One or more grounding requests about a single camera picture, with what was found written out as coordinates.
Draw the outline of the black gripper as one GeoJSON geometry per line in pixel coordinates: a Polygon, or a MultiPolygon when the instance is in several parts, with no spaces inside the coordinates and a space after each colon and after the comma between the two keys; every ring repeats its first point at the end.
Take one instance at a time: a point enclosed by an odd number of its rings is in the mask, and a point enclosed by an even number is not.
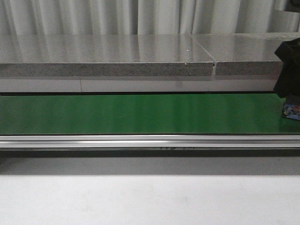
{"type": "Polygon", "coordinates": [[[292,94],[300,95],[300,39],[284,41],[275,54],[284,63],[280,76],[274,86],[274,92],[285,98],[292,94]]]}

